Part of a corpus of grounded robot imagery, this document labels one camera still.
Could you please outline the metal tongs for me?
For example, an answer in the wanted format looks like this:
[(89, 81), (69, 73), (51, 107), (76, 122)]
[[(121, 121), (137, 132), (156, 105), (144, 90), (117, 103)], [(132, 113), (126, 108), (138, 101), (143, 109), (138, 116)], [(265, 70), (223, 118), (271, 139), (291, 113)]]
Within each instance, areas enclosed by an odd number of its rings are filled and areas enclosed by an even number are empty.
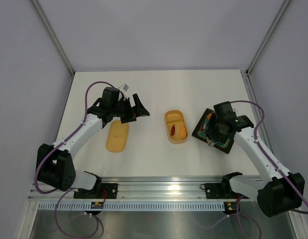
[(208, 146), (213, 147), (215, 145), (215, 141), (212, 139), (212, 136), (210, 134), (210, 128), (208, 125), (204, 125), (202, 134), (205, 136)]

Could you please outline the pale orange food piece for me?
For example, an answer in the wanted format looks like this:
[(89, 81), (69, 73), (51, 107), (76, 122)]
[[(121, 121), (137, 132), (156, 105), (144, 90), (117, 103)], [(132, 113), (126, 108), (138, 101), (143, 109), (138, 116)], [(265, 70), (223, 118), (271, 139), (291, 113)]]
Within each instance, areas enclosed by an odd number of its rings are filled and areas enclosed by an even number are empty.
[(185, 139), (186, 135), (187, 135), (187, 133), (186, 133), (185, 127), (183, 125), (180, 126), (180, 128), (179, 128), (179, 137), (180, 137), (180, 139)]

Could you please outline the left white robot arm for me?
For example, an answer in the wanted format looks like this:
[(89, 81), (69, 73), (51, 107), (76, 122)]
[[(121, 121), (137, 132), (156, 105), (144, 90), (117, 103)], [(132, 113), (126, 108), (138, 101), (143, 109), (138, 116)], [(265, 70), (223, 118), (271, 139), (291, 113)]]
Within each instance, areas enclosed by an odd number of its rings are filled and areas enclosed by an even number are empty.
[(102, 130), (114, 118), (121, 123), (136, 121), (138, 117), (147, 117), (150, 113), (141, 103), (137, 94), (133, 94), (135, 105), (131, 106), (120, 89), (106, 87), (102, 96), (94, 104), (85, 108), (85, 114), (77, 128), (51, 145), (42, 144), (37, 153), (34, 185), (43, 194), (38, 183), (45, 183), (54, 191), (84, 189), (91, 198), (102, 193), (102, 185), (97, 183), (100, 177), (90, 172), (75, 170), (73, 159), (86, 142)]

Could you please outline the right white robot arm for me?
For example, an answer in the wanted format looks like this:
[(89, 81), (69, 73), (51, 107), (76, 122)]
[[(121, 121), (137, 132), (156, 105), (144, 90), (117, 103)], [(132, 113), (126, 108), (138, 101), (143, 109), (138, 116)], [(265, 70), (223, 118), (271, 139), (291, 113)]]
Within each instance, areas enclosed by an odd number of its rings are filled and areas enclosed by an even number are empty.
[(214, 105), (214, 112), (204, 128), (210, 146), (229, 153), (236, 143), (262, 178), (262, 182), (257, 182), (239, 172), (225, 175), (221, 193), (225, 197), (237, 193), (256, 201), (267, 217), (296, 212), (305, 202), (305, 180), (300, 173), (293, 174), (270, 152), (258, 136), (258, 127), (247, 116), (237, 116), (231, 102)]

